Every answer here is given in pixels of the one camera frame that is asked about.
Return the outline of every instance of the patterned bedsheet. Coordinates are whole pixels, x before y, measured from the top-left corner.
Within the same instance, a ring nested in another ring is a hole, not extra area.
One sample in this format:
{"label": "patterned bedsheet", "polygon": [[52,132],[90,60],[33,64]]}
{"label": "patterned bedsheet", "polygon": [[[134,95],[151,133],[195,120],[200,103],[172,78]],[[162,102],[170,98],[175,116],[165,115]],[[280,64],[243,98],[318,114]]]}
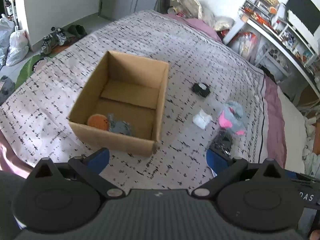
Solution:
{"label": "patterned bedsheet", "polygon": [[[228,47],[203,33],[154,11],[142,11],[113,22],[58,54],[33,74],[0,107],[0,129],[16,155],[35,166],[45,156],[54,162],[93,152],[68,125],[77,95],[107,50],[119,50],[171,64],[159,148],[145,159],[111,151],[100,174],[117,186],[193,189],[212,178],[205,153],[219,125],[224,102],[242,104],[247,133],[237,137],[232,152],[249,162],[266,157],[268,116],[265,79]],[[194,82],[211,86],[201,98],[191,92]],[[192,123],[203,109],[211,114],[206,130]]]}

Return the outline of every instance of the wicker basket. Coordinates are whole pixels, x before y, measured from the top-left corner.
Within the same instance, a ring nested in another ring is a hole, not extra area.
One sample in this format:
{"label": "wicker basket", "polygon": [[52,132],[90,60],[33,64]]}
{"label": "wicker basket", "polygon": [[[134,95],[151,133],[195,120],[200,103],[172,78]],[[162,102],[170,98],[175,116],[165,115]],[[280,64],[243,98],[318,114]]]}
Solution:
{"label": "wicker basket", "polygon": [[268,3],[270,3],[273,7],[277,7],[279,4],[278,0],[266,0]]}

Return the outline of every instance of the pink blanket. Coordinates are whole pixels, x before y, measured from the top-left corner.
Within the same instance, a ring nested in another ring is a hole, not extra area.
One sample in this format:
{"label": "pink blanket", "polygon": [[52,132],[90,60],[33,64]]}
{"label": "pink blanket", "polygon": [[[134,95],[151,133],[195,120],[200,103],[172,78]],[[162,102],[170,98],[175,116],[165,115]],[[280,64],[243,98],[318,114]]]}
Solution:
{"label": "pink blanket", "polygon": [[195,28],[197,31],[204,32],[207,34],[209,37],[213,38],[215,41],[221,42],[221,39],[219,38],[218,34],[216,31],[211,28],[209,25],[205,24],[203,20],[199,20],[196,18],[191,18],[191,19],[184,19],[182,17],[179,17],[175,14],[166,14],[166,16],[175,19],[179,22],[182,22],[186,25],[189,25],[192,28]]}
{"label": "pink blanket", "polygon": [[27,178],[32,168],[20,160],[0,131],[0,171],[15,173]]}
{"label": "pink blanket", "polygon": [[277,92],[278,86],[267,76],[265,76],[265,80],[265,100],[267,101],[269,120],[267,138],[268,158],[275,159],[284,168],[287,159],[287,146],[285,143],[282,106]]}

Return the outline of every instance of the open cardboard box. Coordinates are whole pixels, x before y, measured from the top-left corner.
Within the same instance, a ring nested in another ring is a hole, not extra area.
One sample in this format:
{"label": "open cardboard box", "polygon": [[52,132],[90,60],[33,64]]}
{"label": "open cardboard box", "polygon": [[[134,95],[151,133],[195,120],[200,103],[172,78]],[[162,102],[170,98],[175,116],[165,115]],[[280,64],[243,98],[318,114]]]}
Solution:
{"label": "open cardboard box", "polygon": [[[152,155],[160,140],[168,70],[163,61],[108,51],[70,112],[71,129],[91,146]],[[87,126],[92,114],[114,114],[131,125],[133,136]]]}

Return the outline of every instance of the gray bag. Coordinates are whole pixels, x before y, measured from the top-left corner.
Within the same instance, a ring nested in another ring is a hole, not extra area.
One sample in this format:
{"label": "gray bag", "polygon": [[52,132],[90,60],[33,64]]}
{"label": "gray bag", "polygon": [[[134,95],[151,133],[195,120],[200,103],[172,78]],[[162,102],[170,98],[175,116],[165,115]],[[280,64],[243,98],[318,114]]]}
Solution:
{"label": "gray bag", "polygon": [[0,78],[0,106],[14,92],[14,87],[15,83],[7,76]]}
{"label": "gray bag", "polygon": [[4,15],[0,19],[0,66],[5,65],[10,45],[10,35],[14,31],[14,26],[14,22],[9,21]]}

